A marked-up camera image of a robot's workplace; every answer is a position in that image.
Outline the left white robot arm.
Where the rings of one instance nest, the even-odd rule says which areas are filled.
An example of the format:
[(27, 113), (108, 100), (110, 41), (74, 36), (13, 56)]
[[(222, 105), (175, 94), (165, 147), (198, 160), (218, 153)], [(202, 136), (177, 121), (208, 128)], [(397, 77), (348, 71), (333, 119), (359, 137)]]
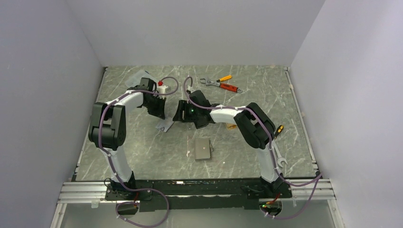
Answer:
[(164, 95), (168, 89), (162, 81), (142, 77), (138, 85), (128, 88), (119, 97), (96, 102), (92, 108), (88, 138), (104, 155), (111, 171), (110, 186), (122, 198), (136, 195), (135, 176), (129, 167), (123, 144), (126, 139), (126, 113), (146, 108), (149, 115), (165, 119)]

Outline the silver credit cards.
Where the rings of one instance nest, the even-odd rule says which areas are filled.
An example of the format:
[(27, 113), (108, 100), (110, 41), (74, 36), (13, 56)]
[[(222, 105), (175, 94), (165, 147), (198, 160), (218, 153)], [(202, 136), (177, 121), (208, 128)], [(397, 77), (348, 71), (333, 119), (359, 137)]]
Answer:
[(160, 120), (155, 127), (156, 129), (166, 133), (171, 128), (173, 123), (174, 121), (171, 119)]

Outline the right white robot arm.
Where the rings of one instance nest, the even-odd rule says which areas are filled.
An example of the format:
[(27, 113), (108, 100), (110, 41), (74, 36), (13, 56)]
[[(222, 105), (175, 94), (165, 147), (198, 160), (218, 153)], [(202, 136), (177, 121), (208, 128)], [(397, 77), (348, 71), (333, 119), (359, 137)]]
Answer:
[(283, 177), (274, 147), (277, 127), (255, 102), (239, 107), (211, 104), (196, 90), (187, 95), (187, 100), (178, 102), (173, 121), (193, 123), (197, 129), (215, 123), (236, 125), (244, 141), (257, 152), (260, 177), (264, 181), (262, 192), (267, 197), (279, 193), (277, 181)]

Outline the grey card holder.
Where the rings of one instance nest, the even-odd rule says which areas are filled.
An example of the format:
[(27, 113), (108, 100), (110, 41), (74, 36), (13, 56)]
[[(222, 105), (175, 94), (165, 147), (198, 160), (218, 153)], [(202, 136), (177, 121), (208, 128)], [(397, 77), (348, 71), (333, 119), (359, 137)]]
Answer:
[(194, 141), (194, 158), (196, 161), (210, 160), (212, 146), (209, 138), (196, 138)]

